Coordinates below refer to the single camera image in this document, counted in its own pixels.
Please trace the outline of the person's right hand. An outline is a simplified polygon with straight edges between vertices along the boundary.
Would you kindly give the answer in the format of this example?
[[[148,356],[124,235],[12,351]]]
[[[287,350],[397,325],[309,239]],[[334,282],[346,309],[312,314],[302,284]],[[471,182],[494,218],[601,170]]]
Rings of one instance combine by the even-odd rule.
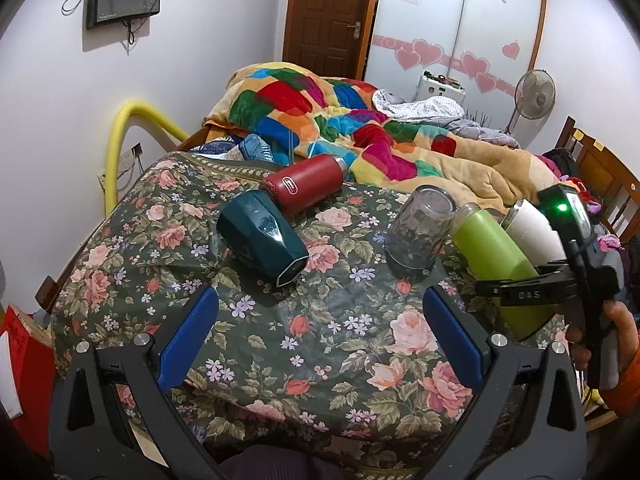
[[[592,364],[600,359],[596,374],[600,396],[619,418],[627,418],[639,411],[639,329],[623,302],[605,301],[602,312],[612,330],[597,350],[588,349],[585,335],[575,324],[570,324],[565,336],[576,370],[591,372]]]

